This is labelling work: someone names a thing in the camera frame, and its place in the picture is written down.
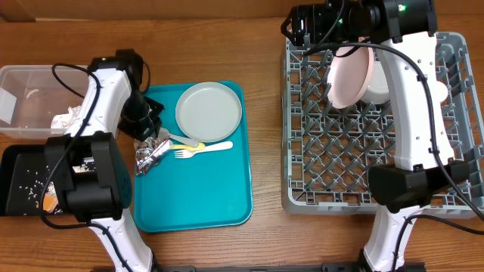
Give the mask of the white plastic cup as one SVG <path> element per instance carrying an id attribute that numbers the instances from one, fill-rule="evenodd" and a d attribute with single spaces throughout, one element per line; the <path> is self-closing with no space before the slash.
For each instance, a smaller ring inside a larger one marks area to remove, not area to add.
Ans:
<path id="1" fill-rule="evenodd" d="M 442 82 L 436 83 L 437 98 L 440 103 L 443 103 L 448 97 L 447 85 Z"/>

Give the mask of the foil wrapper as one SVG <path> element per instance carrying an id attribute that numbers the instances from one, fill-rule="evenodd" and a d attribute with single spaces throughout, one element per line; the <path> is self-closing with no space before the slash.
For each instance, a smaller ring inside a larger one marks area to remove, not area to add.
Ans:
<path id="1" fill-rule="evenodd" d="M 135 140 L 135 174 L 146 175 L 147 172 L 158 165 L 163 157 L 171 147 L 171 140 L 169 137 L 148 137 L 144 141 Z"/>

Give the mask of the white napkin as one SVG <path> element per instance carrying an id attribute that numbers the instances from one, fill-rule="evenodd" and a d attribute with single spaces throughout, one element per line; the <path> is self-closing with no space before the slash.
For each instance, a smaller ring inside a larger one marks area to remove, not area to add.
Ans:
<path id="1" fill-rule="evenodd" d="M 54 116 L 51 121 L 51 129 L 69 128 L 76 120 L 81 106 L 69 107 L 68 112 Z"/>

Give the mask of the grey bowl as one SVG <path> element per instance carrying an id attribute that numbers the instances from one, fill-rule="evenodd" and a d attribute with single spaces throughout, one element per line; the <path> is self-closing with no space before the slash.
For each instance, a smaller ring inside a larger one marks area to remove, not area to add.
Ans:
<path id="1" fill-rule="evenodd" d="M 371 102 L 375 105 L 384 104 L 389 100 L 389 88 L 380 61 L 374 62 L 371 80 L 361 100 L 365 103 Z"/>

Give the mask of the orange food cube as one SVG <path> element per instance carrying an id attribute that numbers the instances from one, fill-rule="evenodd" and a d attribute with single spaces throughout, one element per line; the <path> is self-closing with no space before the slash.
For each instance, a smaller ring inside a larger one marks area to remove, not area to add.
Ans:
<path id="1" fill-rule="evenodd" d="M 52 213 L 58 205 L 58 199 L 56 196 L 52 196 L 50 193 L 44 195 L 44 200 L 42 201 L 42 210 L 47 213 Z"/>

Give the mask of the white rice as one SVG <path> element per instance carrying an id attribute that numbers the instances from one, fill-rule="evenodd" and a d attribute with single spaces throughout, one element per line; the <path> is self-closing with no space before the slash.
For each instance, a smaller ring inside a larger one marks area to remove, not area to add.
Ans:
<path id="1" fill-rule="evenodd" d="M 26 194 L 28 204 L 33 204 L 36 208 L 39 207 L 41 193 L 46 184 L 48 184 L 48 186 L 45 194 L 50 193 L 52 196 L 57 197 L 54 183 L 48 180 L 50 173 L 51 168 L 49 165 L 39 165 L 38 169 L 32 168 L 26 170 L 26 184 L 20 185 L 19 189 Z M 57 214 L 61 212 L 62 209 L 60 208 L 58 202 L 56 209 L 52 213 Z"/>

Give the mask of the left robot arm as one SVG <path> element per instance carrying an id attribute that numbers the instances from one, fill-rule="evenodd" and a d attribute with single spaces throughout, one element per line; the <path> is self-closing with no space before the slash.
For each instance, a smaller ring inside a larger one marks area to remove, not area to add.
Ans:
<path id="1" fill-rule="evenodd" d="M 61 209 L 77 220 L 73 228 L 96 234 L 116 271 L 160 270 L 132 218 L 132 180 L 115 139 L 117 131 L 138 141 L 159 131 L 164 106 L 141 87 L 148 68 L 132 49 L 94 58 L 83 69 L 88 89 L 78 116 L 45 144 Z"/>

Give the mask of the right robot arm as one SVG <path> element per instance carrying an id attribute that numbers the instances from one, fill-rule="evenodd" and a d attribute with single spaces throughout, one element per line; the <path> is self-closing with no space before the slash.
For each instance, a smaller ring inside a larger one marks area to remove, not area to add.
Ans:
<path id="1" fill-rule="evenodd" d="M 356 261 L 323 271 L 423 271 L 418 219 L 483 215 L 483 121 L 464 38 L 432 1 L 297 5 L 281 24 L 281 192 L 293 214 L 372 214 Z"/>

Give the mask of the pink round plate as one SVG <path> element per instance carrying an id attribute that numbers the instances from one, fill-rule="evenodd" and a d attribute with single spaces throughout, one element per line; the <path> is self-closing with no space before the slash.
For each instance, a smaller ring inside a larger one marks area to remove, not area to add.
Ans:
<path id="1" fill-rule="evenodd" d="M 358 102 L 369 86 L 374 71 L 374 51 L 361 47 L 347 57 L 355 47 L 341 47 L 336 51 L 327 76 L 330 85 L 327 99 L 337 109 L 349 107 Z"/>

